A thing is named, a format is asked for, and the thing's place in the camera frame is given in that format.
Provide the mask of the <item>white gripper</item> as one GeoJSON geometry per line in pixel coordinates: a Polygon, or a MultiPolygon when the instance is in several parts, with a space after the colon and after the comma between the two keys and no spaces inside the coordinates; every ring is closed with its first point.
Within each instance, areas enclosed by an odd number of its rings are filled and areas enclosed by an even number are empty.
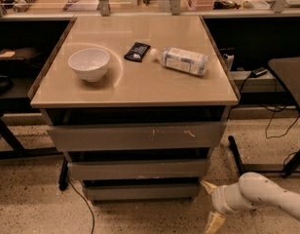
{"type": "Polygon", "coordinates": [[[201,185],[211,195],[212,204],[216,210],[216,212],[209,213],[204,234],[216,234],[226,221],[225,215],[254,209],[254,204],[245,198],[236,183],[217,187],[202,180],[201,185]]]}

